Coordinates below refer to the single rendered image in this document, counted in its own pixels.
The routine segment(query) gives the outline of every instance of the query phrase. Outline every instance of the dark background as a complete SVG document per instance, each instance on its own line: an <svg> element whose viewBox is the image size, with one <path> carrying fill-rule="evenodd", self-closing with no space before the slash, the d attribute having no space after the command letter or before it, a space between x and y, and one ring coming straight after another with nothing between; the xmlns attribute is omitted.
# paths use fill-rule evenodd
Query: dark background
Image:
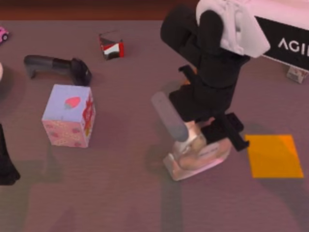
<svg viewBox="0 0 309 232"><path fill-rule="evenodd" d="M158 20L198 0L0 0L0 20Z"/></svg>

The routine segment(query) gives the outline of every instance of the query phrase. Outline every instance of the strawberry box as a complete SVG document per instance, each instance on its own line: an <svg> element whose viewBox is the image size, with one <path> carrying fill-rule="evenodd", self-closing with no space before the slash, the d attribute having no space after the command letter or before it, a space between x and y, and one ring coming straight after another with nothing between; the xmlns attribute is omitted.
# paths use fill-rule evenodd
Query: strawberry box
<svg viewBox="0 0 309 232"><path fill-rule="evenodd" d="M54 85L42 122L52 145L85 148L95 116L90 87Z"/></svg>

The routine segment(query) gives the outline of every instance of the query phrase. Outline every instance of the gray tabletop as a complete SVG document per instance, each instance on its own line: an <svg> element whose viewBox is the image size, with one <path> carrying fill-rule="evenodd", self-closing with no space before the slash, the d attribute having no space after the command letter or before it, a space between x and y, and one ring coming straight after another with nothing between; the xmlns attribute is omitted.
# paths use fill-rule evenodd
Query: gray tabletop
<svg viewBox="0 0 309 232"><path fill-rule="evenodd" d="M6 21L0 46L0 120L22 175L0 187L3 232L308 232L306 179L252 178L247 151L173 182L162 158L172 140L151 106L159 90L184 80L186 62L160 41L158 21ZM117 29L126 57L104 61L98 34ZM23 58L78 57L94 74L97 118L87 149L49 145L42 126L55 74L26 76ZM292 134L309 167L309 86L285 78L266 58L242 70L231 109L247 134Z"/></svg>

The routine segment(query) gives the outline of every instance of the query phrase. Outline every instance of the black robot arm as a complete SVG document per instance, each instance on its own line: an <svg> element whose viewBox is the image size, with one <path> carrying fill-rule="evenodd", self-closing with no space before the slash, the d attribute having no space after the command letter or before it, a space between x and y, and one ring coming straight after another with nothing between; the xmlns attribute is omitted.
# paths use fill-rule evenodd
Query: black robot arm
<svg viewBox="0 0 309 232"><path fill-rule="evenodd" d="M214 11L205 11L199 26L195 12L184 5L167 15L161 39L197 69L195 74L189 65L179 68L190 84L171 92L169 99L184 122L214 117L240 151L249 143L243 141L225 112L232 102L240 69L250 57L222 49L223 30L223 21Z"/></svg>

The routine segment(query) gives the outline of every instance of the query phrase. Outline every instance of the yellow paper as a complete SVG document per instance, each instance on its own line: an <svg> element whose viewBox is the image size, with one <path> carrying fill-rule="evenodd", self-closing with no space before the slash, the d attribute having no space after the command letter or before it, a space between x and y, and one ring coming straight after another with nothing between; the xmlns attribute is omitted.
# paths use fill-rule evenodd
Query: yellow paper
<svg viewBox="0 0 309 232"><path fill-rule="evenodd" d="M291 135L246 135L254 178L303 178Z"/></svg>

